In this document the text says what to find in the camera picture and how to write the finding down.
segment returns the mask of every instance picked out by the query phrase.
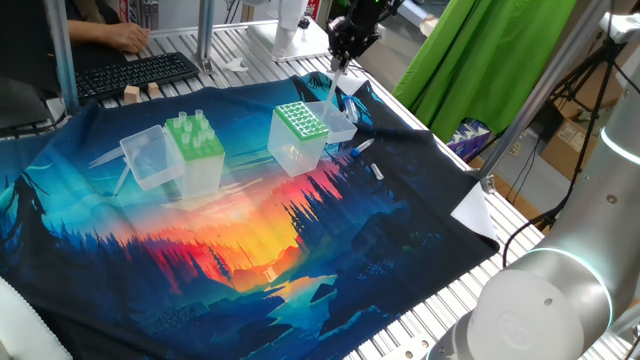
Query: clear container lid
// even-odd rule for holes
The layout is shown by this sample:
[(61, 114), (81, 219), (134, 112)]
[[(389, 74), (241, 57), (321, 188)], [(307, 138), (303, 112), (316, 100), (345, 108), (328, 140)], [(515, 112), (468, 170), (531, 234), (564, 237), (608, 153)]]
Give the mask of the clear container lid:
[(357, 130), (355, 125), (335, 105), (330, 104), (327, 109), (326, 104), (324, 101), (306, 103), (307, 108), (329, 128), (327, 144), (351, 140)]
[(184, 174), (175, 151), (167, 146), (160, 125), (120, 140), (120, 146), (136, 182), (143, 190), (152, 189)]

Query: blue cloth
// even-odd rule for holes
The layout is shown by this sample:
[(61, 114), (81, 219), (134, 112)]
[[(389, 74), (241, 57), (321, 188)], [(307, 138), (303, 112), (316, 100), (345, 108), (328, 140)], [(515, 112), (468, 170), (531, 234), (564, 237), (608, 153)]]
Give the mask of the blue cloth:
[[(450, 216), (475, 180), (369, 84), (354, 139), (288, 177), (267, 150), (273, 108), (329, 85), (314, 73), (92, 105), (46, 138), (0, 142), (19, 155), (0, 158), (0, 275), (76, 359), (343, 357), (497, 246)], [(129, 176), (113, 197), (124, 162), (88, 168), (196, 109), (226, 151), (217, 194), (182, 200), (173, 182), (142, 191)]]

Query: cardboard box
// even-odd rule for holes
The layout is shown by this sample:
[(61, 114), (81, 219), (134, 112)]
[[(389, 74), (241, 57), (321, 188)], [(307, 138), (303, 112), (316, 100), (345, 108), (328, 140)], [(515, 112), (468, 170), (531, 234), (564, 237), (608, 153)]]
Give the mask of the cardboard box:
[[(571, 180), (578, 162), (580, 150), (587, 131), (571, 120), (565, 119), (558, 131), (551, 138), (542, 151), (540, 157), (558, 170), (564, 177)], [(591, 136), (587, 145), (582, 168), (584, 169), (589, 157), (598, 143), (596, 136)]]

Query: metal slat table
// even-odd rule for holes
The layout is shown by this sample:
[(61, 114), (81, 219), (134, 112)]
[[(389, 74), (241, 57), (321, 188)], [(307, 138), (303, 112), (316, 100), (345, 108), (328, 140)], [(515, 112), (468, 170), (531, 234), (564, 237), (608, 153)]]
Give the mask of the metal slat table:
[[(227, 88), (283, 80), (294, 75), (303, 76), (313, 71), (326, 71), (329, 68), (330, 58), (328, 56), (282, 63), (265, 60), (269, 58), (268, 55), (261, 50), (256, 41), (249, 37), (247, 26), (248, 24), (214, 26), (214, 35), (211, 43), (211, 58), (215, 65), (214, 72), (210, 75), (201, 73), (191, 79), (162, 85), (160, 86), (162, 96), (173, 97), (188, 94), (206, 86)], [(197, 63), (195, 61), (196, 46), (197, 28), (155, 31), (152, 32), (146, 49), (138, 55), (127, 55), (127, 58), (135, 60), (139, 57), (144, 58), (165, 52), (179, 51)], [(245, 59), (243, 64), (249, 68), (249, 71), (234, 73), (223, 70), (226, 62), (237, 57)], [(351, 70), (350, 73), (358, 78), (369, 80), (377, 95), (412, 128), (425, 129), (425, 126), (378, 84), (373, 77), (360, 69)], [(150, 99), (149, 94), (146, 92), (143, 92), (141, 97), (143, 101)], [(105, 108), (113, 108), (124, 104), (122, 96), (103, 100), (100, 103)], [(436, 140), (441, 151), (449, 156), (461, 169), (470, 169), (442, 141)], [(497, 193), (485, 194), (485, 199), (497, 233), (498, 243), (502, 250), (509, 235), (524, 224), (526, 219)], [(529, 227), (520, 233), (509, 248), (508, 261), (511, 263), (524, 255), (542, 237), (542, 233), (534, 227)], [(346, 359), (376, 360), (390, 354), (389, 358), (406, 358), (404, 356), (404, 348), (409, 343), (426, 341), (429, 346), (432, 346), (460, 317), (475, 307), (484, 284), (500, 271), (502, 263), (500, 253), (501, 251), (435, 295), (416, 305), (389, 327), (353, 350)], [(629, 343), (612, 333), (606, 333), (581, 359), (621, 359), (629, 348)]]

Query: white paper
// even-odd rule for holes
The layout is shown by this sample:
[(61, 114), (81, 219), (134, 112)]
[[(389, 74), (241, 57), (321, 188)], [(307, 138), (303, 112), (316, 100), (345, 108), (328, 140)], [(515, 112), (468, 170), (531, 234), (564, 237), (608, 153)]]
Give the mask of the white paper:
[(484, 199), (484, 191), (482, 191), (482, 185), (479, 182), (462, 199), (451, 216), (476, 234), (497, 240), (489, 208)]

